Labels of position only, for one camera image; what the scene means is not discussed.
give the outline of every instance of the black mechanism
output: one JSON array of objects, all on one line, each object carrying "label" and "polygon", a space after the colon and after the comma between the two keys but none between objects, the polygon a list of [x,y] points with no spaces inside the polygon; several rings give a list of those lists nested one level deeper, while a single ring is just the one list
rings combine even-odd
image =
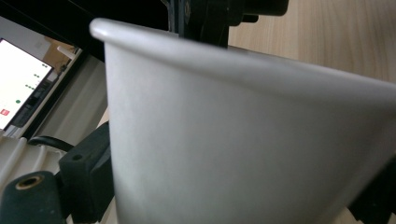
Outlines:
[{"label": "black mechanism", "polygon": [[61,160],[60,172],[35,172],[9,183],[0,204],[0,223],[100,221],[114,197],[108,122]]},{"label": "black mechanism", "polygon": [[168,0],[170,30],[180,37],[227,48],[230,26],[282,16],[289,0]]},{"label": "black mechanism", "polygon": [[387,224],[396,214],[396,157],[348,207],[356,218],[366,224]]}]

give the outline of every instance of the black machine part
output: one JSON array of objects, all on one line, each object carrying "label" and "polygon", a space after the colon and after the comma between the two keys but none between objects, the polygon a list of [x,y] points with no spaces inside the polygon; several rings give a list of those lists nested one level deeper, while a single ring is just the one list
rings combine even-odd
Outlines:
[{"label": "black machine part", "polygon": [[108,122],[61,158],[60,172],[35,172],[7,185],[0,223],[100,221],[114,197]]},{"label": "black machine part", "polygon": [[396,157],[375,177],[348,207],[356,218],[366,224],[387,224],[396,214]]},{"label": "black machine part", "polygon": [[289,0],[166,0],[165,4],[170,31],[227,48],[230,26],[256,22],[259,15],[282,16]]}]

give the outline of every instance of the white surface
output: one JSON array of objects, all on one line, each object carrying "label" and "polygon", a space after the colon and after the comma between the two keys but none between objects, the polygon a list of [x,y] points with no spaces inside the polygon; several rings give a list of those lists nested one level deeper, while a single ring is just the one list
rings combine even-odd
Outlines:
[{"label": "white surface", "polygon": [[396,148],[396,87],[121,22],[106,42],[120,223],[327,223]]},{"label": "white surface", "polygon": [[0,129],[5,129],[51,66],[6,40],[0,41]]}]

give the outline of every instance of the white screen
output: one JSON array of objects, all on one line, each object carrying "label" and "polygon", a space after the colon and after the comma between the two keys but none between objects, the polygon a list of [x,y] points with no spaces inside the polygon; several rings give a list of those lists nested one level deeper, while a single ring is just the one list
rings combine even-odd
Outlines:
[{"label": "white screen", "polygon": [[5,129],[51,67],[0,39],[0,129]]}]

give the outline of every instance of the table surface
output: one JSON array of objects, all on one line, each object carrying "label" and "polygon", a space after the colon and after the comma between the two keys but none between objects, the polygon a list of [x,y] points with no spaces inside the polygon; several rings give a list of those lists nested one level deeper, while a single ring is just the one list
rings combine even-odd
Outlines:
[{"label": "table surface", "polygon": [[[229,44],[396,83],[396,1],[290,0],[283,17],[232,27]],[[333,224],[354,223],[344,210]]]}]

